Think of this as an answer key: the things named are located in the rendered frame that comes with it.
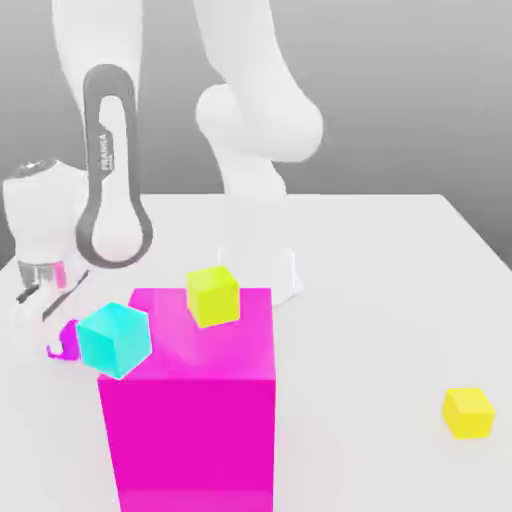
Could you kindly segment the small cyan cube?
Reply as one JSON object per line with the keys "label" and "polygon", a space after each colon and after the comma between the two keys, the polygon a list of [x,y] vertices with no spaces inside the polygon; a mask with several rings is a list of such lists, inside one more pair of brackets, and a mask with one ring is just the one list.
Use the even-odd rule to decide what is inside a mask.
{"label": "small cyan cube", "polygon": [[121,380],[152,353],[148,314],[108,303],[76,326],[81,358],[86,366]]}

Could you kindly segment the large magenta box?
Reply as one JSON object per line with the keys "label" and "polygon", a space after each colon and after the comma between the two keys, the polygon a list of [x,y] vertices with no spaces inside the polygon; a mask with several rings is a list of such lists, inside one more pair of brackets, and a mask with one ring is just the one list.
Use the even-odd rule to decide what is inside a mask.
{"label": "large magenta box", "polygon": [[138,289],[151,355],[99,394],[121,512],[273,512],[271,292],[244,288],[233,323],[199,328],[179,288]]}

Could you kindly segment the small purple cube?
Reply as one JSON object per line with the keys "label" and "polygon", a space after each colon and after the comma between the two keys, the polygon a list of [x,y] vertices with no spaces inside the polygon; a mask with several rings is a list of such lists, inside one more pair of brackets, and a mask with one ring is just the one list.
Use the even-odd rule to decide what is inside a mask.
{"label": "small purple cube", "polygon": [[46,347],[47,356],[50,359],[63,361],[77,361],[81,359],[77,324],[78,320],[72,319],[61,329],[59,333],[59,341],[61,343],[60,353],[54,353],[50,346]]}

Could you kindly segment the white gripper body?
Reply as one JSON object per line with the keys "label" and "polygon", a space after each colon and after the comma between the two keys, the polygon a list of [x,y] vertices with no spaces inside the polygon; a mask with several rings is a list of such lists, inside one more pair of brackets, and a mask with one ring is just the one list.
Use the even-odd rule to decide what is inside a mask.
{"label": "white gripper body", "polygon": [[54,340],[60,329],[77,313],[69,312],[73,297],[90,275],[79,271],[63,288],[57,279],[38,277],[17,296],[17,339]]}

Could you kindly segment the small lime yellow cube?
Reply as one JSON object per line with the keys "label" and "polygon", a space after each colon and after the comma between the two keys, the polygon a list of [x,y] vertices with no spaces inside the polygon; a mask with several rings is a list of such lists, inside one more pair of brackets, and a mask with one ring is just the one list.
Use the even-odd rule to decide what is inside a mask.
{"label": "small lime yellow cube", "polygon": [[240,318],[238,281],[223,265],[186,273],[187,306],[199,328]]}

